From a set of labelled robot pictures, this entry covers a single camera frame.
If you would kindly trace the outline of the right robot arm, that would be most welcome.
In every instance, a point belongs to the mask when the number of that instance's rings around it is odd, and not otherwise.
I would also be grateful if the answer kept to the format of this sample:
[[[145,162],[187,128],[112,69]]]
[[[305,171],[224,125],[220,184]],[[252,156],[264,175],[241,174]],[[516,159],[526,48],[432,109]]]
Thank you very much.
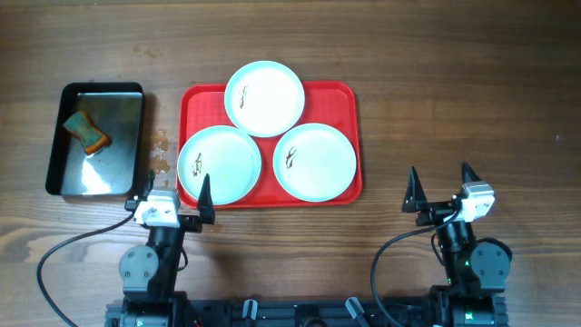
[[[472,223],[488,214],[495,202],[492,186],[469,166],[461,166],[462,186],[452,199],[430,202],[417,170],[411,168],[402,204],[416,213],[418,227],[434,227],[438,254],[448,278],[422,298],[422,313],[414,323],[423,326],[508,326],[507,304],[501,295],[512,262],[511,250],[493,238],[478,239]]]

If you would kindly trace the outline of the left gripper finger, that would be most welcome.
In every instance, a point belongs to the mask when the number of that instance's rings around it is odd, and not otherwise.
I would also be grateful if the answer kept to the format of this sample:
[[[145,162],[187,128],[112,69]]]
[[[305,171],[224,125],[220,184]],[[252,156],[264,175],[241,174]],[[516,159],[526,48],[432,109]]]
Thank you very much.
[[[145,183],[144,183],[144,187],[143,187],[143,199],[144,200],[147,199],[149,193],[153,189],[154,179],[155,179],[155,172],[153,170],[150,170],[146,174],[146,179],[145,179]]]
[[[197,210],[202,224],[215,224],[215,210],[211,195],[210,175],[207,173],[202,182],[199,198],[197,200]]]

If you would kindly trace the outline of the green orange sponge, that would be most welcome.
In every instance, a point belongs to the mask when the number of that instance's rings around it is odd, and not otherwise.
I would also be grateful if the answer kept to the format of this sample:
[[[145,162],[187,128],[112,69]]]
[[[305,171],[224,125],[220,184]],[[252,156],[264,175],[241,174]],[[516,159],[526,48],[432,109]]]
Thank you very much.
[[[111,143],[85,111],[78,111],[64,122],[64,129],[79,140],[87,155],[94,154]]]

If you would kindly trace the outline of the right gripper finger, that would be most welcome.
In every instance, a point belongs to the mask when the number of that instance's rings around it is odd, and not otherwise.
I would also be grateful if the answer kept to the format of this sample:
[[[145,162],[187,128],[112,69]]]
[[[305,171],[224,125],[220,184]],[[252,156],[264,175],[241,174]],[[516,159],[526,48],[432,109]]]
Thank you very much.
[[[464,162],[461,165],[461,178],[462,183],[473,183],[481,181],[481,178],[475,173],[468,162]]]
[[[412,166],[409,171],[409,182],[401,206],[401,211],[403,213],[415,213],[425,211],[427,208],[427,197],[419,180],[417,170]]]

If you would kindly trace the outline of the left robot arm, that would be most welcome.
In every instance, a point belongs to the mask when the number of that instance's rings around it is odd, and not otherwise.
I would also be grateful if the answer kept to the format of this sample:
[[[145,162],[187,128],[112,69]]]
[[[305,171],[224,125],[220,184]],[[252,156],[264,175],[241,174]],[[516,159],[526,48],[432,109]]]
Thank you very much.
[[[179,212],[181,200],[175,190],[155,189],[149,172],[141,193],[126,200],[125,209],[149,231],[146,244],[126,251],[119,262],[123,302],[106,307],[106,327],[200,326],[200,318],[186,292],[175,284],[186,233],[200,233],[215,223],[210,176],[202,179],[197,214]]]

